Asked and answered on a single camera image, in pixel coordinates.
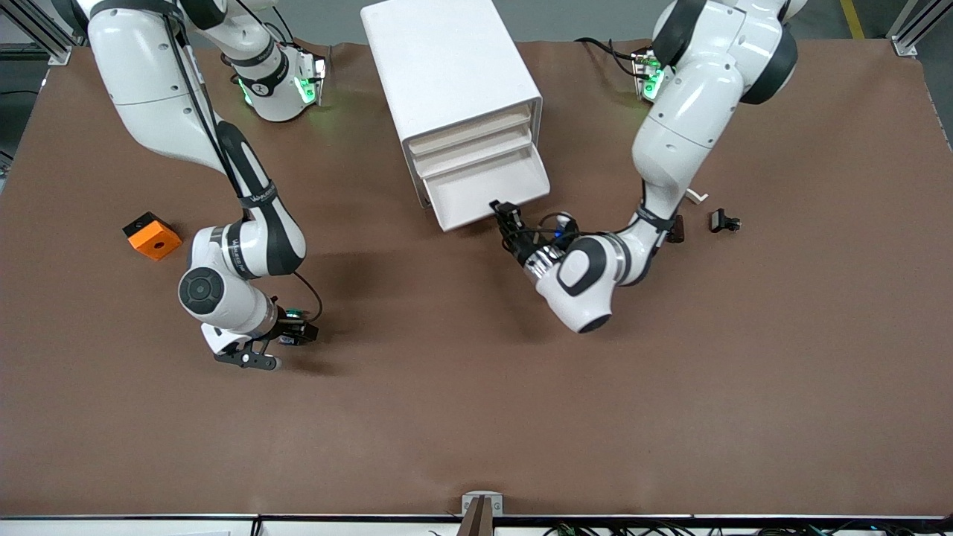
round black joint cap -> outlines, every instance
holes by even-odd
[[[599,317],[599,318],[597,318],[597,319],[595,319],[595,320],[593,320],[593,321],[587,323],[587,324],[585,325],[585,327],[583,327],[582,329],[579,330],[579,332],[580,332],[580,333],[589,333],[590,331],[596,331],[597,329],[599,329],[600,327],[602,327],[603,325],[605,325],[605,322],[609,321],[609,319],[610,319],[611,317],[612,317],[612,315],[604,315],[604,316],[602,316],[602,317]]]
[[[179,300],[197,315],[208,315],[222,300],[222,277],[211,268],[194,268],[179,283]]]

yellow stripe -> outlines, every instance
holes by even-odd
[[[841,9],[843,10],[843,16],[847,19],[850,36],[854,39],[863,39],[861,19],[858,18],[857,10],[854,9],[854,2],[852,0],[841,0]]]

table surface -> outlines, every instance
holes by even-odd
[[[88,49],[51,70],[0,196],[0,513],[457,511],[945,514],[953,479],[953,155],[913,59],[800,43],[790,86],[739,108],[683,205],[687,239],[566,330],[479,222],[420,209],[366,47],[335,46],[327,106],[272,124],[199,62],[304,230],[320,341],[275,373],[213,360],[161,262],[239,215],[225,177],[139,147]],[[631,79],[579,43],[519,45],[539,151],[568,210],[639,202]],[[706,231],[724,207],[744,227]],[[313,307],[293,278],[257,283]]]

metal frame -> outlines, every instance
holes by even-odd
[[[56,21],[31,0],[0,0],[0,12],[50,55],[50,65],[66,65],[78,45]]]
[[[917,43],[953,10],[953,0],[930,0],[916,16],[907,21],[916,5],[917,0],[908,0],[887,33],[898,56],[917,55]]]

white robot link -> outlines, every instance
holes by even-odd
[[[242,218],[202,229],[179,283],[182,306],[202,321],[218,361],[274,370],[268,341],[313,340],[317,328],[278,307],[249,281],[296,274],[305,239],[252,146],[215,113],[195,63],[187,28],[229,58],[247,100],[270,121],[294,118],[318,101],[323,58],[276,43],[252,15],[270,3],[234,0],[77,0],[96,65],[126,129],[141,145],[208,166],[232,184]]]
[[[492,203],[504,247],[566,326],[593,331],[612,316],[616,286],[640,282],[672,230],[676,210],[740,102],[780,91],[798,60],[783,25],[806,0],[677,0],[656,23],[650,58],[664,72],[632,146],[642,201],[614,233],[581,233],[558,215],[553,238],[512,203]]]

